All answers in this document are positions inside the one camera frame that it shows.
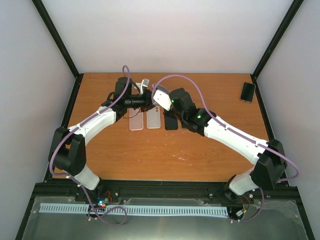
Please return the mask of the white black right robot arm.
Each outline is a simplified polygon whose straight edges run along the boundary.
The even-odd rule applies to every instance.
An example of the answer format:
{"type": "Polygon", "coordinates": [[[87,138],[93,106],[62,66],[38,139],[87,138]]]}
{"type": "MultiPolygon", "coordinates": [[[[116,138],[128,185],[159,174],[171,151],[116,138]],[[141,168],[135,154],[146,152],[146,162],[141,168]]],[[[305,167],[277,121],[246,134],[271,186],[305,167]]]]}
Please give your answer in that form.
{"type": "Polygon", "coordinates": [[[165,110],[172,111],[184,128],[224,144],[252,164],[252,168],[228,180],[224,187],[227,197],[241,196],[258,188],[266,191],[275,188],[287,168],[282,158],[283,146],[278,140],[268,142],[256,138],[228,124],[214,112],[196,107],[184,88],[171,93],[157,90],[153,99],[165,110]]]}

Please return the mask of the black phone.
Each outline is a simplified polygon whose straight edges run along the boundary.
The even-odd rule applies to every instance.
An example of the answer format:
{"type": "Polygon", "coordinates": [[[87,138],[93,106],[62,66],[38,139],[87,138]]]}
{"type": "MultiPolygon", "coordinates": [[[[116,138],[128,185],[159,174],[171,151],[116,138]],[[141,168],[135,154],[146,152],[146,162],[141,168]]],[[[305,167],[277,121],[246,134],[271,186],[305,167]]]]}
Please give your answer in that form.
{"type": "Polygon", "coordinates": [[[178,129],[178,120],[172,111],[165,110],[164,113],[164,127],[167,131],[178,129]]]}

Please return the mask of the dark grey phone corner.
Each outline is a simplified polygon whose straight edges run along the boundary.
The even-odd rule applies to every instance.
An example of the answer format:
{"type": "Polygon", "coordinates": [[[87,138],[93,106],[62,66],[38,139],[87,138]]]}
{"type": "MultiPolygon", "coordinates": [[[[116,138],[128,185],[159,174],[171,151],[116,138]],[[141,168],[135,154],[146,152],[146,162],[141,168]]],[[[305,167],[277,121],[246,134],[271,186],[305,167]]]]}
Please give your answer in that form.
{"type": "Polygon", "coordinates": [[[256,85],[249,82],[244,82],[240,94],[240,100],[251,103],[255,95],[256,85]]]}

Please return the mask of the dark green phone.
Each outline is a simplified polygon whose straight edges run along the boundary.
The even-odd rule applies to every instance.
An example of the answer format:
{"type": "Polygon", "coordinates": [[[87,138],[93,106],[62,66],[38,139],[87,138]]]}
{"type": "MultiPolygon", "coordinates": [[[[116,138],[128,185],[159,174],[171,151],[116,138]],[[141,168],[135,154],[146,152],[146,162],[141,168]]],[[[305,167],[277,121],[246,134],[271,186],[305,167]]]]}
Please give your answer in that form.
{"type": "Polygon", "coordinates": [[[185,122],[180,122],[181,123],[181,128],[182,129],[187,129],[188,128],[188,124],[187,123],[185,123],[185,122]]]}

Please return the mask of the cream white phone case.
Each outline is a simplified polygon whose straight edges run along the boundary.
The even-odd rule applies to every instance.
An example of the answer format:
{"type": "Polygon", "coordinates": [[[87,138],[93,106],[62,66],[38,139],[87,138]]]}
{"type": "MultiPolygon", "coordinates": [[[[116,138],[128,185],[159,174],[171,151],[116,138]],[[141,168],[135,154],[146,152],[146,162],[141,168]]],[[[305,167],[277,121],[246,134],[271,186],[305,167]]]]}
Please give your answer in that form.
{"type": "Polygon", "coordinates": [[[155,106],[148,110],[146,112],[146,119],[146,126],[148,129],[159,129],[161,127],[160,107],[155,106]]]}

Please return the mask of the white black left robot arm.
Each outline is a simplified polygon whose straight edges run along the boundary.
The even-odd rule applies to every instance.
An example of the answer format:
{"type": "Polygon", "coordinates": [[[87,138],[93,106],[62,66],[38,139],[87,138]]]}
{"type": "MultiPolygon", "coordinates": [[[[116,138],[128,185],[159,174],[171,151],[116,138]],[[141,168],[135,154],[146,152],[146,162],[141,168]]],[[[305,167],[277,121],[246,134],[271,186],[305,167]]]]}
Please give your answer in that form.
{"type": "Polygon", "coordinates": [[[92,201],[101,200],[104,188],[99,185],[100,178],[87,165],[86,146],[102,130],[120,120],[128,109],[145,112],[154,107],[149,82],[146,78],[135,83],[127,77],[120,77],[115,90],[92,115],[69,128],[57,128],[48,157],[49,171],[61,170],[68,178],[74,178],[87,188],[86,195],[92,201]]]}

